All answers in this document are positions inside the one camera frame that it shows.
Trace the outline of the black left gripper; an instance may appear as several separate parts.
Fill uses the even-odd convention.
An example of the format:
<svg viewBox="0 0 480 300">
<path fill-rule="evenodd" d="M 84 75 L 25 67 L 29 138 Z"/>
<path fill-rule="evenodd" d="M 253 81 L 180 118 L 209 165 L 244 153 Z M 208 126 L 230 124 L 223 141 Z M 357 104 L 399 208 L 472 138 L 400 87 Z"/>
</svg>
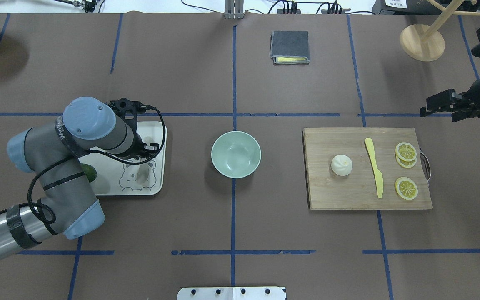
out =
<svg viewBox="0 0 480 300">
<path fill-rule="evenodd" d="M 152 110 L 160 116 L 160 110 L 158 108 L 143 104 L 140 101 L 131 101 L 123 97 L 119 100 L 110 101 L 109 107 L 112 109 L 115 115 L 117 115 L 128 127 L 128 133 L 131 132 L 132 142 L 128 148 L 120 154 L 114 155 L 117 159 L 129 160 L 129 159 L 154 159 L 160 154 L 160 145 L 157 143 L 146 143 L 141 136 L 137 133 L 138 116 L 139 114 L 145 114 L 148 110 Z"/>
</svg>

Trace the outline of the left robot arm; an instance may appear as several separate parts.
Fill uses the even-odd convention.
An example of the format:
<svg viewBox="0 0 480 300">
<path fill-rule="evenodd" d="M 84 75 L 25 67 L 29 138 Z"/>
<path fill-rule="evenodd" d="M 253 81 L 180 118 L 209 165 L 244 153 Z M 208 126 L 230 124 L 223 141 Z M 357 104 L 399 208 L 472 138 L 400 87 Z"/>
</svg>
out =
<svg viewBox="0 0 480 300">
<path fill-rule="evenodd" d="M 162 152 L 166 139 L 158 108 L 125 97 L 107 104 L 78 97 L 53 123 L 12 137 L 6 146 L 9 159 L 35 176 L 24 203 L 0 211 L 0 260 L 57 234 L 82 237 L 104 223 L 81 157 L 95 153 L 144 165 Z"/>
</svg>

